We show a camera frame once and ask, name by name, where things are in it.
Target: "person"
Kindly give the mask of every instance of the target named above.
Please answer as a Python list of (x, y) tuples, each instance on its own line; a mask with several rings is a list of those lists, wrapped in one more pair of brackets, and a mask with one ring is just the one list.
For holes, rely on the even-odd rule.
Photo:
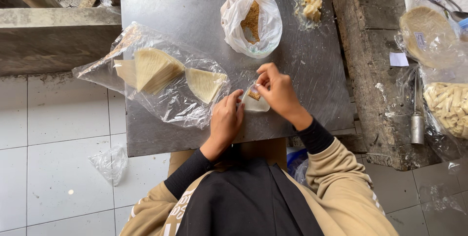
[(364, 166), (300, 105), (290, 77), (273, 63), (257, 72), (259, 93), (306, 146), (308, 187), (271, 160), (225, 163), (244, 116), (236, 90), (215, 105), (208, 140), (133, 206), (120, 236), (398, 235)]

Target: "metal tabletop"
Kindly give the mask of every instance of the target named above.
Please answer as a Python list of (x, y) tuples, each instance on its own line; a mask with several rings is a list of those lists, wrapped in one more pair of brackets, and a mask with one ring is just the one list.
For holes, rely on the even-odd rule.
[[(264, 59), (236, 53), (225, 41), (219, 9), (226, 0), (121, 0), (122, 27), (137, 21), (170, 34), (209, 54), (227, 72), (232, 90), (246, 89), (257, 78), (255, 71), (273, 61), (289, 74), (301, 104), (329, 131), (353, 127), (342, 58), (331, 0), (323, 0), (321, 25), (300, 30), (294, 0), (276, 0), (283, 34), (278, 47)], [(126, 99), (128, 155), (150, 155), (200, 147), (209, 127), (180, 127), (164, 123), (137, 101)], [(246, 111), (234, 143), (293, 135), (289, 122), (272, 109)]]

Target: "wrist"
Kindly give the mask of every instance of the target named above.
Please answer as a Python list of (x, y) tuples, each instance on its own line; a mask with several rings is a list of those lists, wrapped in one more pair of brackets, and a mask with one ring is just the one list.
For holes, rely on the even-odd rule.
[(216, 141), (213, 137), (209, 137), (208, 140), (200, 147), (202, 154), (210, 161), (216, 161), (218, 157), (224, 152), (224, 144)]
[(306, 129), (313, 121), (313, 117), (302, 106), (292, 109), (292, 111), (284, 118), (294, 125), (298, 131)]

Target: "metal cylinder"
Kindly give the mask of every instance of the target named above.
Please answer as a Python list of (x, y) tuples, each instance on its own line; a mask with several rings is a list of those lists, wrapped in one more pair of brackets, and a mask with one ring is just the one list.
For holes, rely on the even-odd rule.
[(411, 144), (424, 144), (424, 117), (420, 114), (411, 116)]

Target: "hand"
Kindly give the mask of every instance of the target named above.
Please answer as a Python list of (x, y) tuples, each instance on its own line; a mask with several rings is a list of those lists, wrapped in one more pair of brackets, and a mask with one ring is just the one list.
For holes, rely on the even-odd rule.
[(237, 112), (235, 108), (236, 103), (241, 102), (239, 96), (243, 93), (241, 89), (236, 90), (214, 106), (211, 116), (211, 135), (200, 148), (202, 154), (211, 162), (218, 159), (241, 129), (245, 104), (240, 104)]
[(291, 122), (297, 130), (312, 123), (312, 116), (301, 106), (294, 92), (289, 75), (279, 73), (272, 62), (261, 65), (257, 70), (258, 92), (279, 115)]

